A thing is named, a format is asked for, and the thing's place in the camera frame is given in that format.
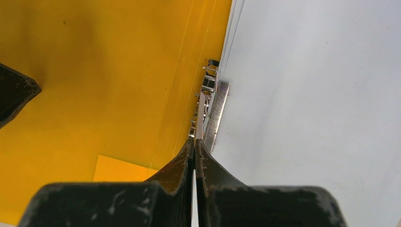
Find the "orange plastic folder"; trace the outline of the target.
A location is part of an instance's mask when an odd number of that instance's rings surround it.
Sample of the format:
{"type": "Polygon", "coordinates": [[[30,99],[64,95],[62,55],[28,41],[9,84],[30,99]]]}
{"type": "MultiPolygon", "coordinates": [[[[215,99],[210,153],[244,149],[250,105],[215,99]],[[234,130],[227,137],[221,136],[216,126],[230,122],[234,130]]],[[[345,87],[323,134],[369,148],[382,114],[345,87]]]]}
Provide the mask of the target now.
{"type": "Polygon", "coordinates": [[[0,220],[100,155],[160,169],[184,144],[229,0],[3,0],[0,61],[42,92],[0,130],[0,220]]]}

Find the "white paper sheet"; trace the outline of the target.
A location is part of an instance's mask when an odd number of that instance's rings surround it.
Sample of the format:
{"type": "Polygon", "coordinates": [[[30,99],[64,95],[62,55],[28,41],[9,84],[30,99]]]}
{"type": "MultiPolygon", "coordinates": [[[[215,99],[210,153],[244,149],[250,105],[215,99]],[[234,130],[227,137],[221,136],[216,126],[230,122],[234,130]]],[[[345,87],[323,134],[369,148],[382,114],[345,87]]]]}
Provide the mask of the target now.
{"type": "Polygon", "coordinates": [[[350,227],[401,217],[401,3],[235,0],[213,157],[248,185],[316,185],[350,227]]]}

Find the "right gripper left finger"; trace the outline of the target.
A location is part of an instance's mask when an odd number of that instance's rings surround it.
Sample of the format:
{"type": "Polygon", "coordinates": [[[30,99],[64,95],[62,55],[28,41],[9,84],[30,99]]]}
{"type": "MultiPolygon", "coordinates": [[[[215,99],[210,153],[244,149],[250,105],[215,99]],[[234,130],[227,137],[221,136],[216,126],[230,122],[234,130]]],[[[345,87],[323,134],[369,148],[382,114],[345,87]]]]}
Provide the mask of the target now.
{"type": "Polygon", "coordinates": [[[20,227],[189,227],[194,141],[143,182],[51,183],[29,202],[20,227]]]}

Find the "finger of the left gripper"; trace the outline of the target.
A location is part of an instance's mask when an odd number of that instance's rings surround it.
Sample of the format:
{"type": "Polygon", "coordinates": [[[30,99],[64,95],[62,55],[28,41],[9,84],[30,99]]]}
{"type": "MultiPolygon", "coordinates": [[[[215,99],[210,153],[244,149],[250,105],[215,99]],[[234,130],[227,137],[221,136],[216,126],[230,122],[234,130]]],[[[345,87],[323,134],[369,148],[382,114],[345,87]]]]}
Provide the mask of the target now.
{"type": "Polygon", "coordinates": [[[0,65],[0,127],[12,121],[24,106],[40,94],[37,82],[4,65],[0,65]]]}

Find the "metal folder clip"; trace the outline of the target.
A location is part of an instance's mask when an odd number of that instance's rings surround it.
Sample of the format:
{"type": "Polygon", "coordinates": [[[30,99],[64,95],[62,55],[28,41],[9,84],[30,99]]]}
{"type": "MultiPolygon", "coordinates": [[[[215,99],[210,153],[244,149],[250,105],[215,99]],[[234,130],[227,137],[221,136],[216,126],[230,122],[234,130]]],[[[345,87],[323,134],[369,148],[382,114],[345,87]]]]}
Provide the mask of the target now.
{"type": "Polygon", "coordinates": [[[209,59],[203,66],[205,75],[200,91],[195,94],[197,105],[191,118],[189,138],[203,139],[209,152],[216,145],[216,138],[230,89],[230,83],[219,79],[219,61],[209,59]]]}

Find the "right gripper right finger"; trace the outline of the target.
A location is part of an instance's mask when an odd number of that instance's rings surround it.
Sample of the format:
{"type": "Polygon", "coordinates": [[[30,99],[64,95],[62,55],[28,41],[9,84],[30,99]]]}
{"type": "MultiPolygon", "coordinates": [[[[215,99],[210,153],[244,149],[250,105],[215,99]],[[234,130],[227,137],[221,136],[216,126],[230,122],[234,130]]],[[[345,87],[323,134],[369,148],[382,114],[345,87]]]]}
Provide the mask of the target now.
{"type": "Polygon", "coordinates": [[[345,227],[335,198],[316,186],[248,186],[210,154],[194,147],[201,227],[345,227]]]}

